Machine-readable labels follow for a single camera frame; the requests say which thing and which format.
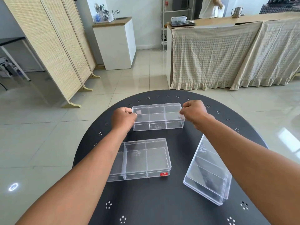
metal cup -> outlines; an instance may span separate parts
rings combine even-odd
[[[243,10],[243,7],[236,7],[234,9],[232,18],[239,18],[241,16],[242,10]]]

sink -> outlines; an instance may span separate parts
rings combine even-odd
[[[122,20],[122,19],[126,19],[127,17],[117,17],[115,18],[115,20]]]

tiled floor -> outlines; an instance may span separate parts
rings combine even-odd
[[[103,111],[136,93],[168,89],[159,50],[137,51],[129,70],[95,71],[62,109],[63,98],[46,73],[28,74],[32,83],[0,79],[0,224],[14,224],[25,210],[67,173],[77,146]],[[300,163],[300,78],[286,86],[197,90],[230,107],[258,131],[269,148]],[[18,187],[9,191],[9,187]]]

black round table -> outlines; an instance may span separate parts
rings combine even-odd
[[[111,130],[111,115],[118,107],[178,102],[182,105],[188,100],[202,100],[208,113],[217,120],[242,136],[267,147],[244,118],[222,103],[193,92],[156,90],[126,98],[101,114],[83,136],[73,166],[93,149],[95,143],[108,134]],[[201,137],[202,133],[189,121],[180,129],[136,132],[131,129],[124,141],[166,138],[172,163],[170,175],[108,182],[89,224],[270,224],[234,178],[231,181],[228,200],[221,206],[215,205],[183,184]],[[111,204],[110,208],[106,208],[107,203]]]

wooden countertop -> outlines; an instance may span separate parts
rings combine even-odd
[[[283,19],[292,19],[292,18],[300,19],[300,12],[280,12],[280,13],[268,13],[268,14],[258,14],[258,15],[245,15],[245,16],[241,16],[240,18],[222,17],[222,18],[198,19],[198,20],[194,20],[196,24],[194,27],[209,26],[209,25],[235,25],[240,23],[250,23],[250,22],[257,22],[257,21],[268,21],[268,20],[283,20]],[[168,27],[170,29],[179,28],[179,27],[172,27],[170,23],[168,23]]]
[[[120,25],[125,25],[127,24],[130,20],[132,19],[132,17],[126,17],[124,19],[117,19],[117,20],[113,20],[110,23],[99,23],[99,24],[94,24],[92,25],[93,28],[100,28],[100,27],[111,27],[111,26],[120,26]]]

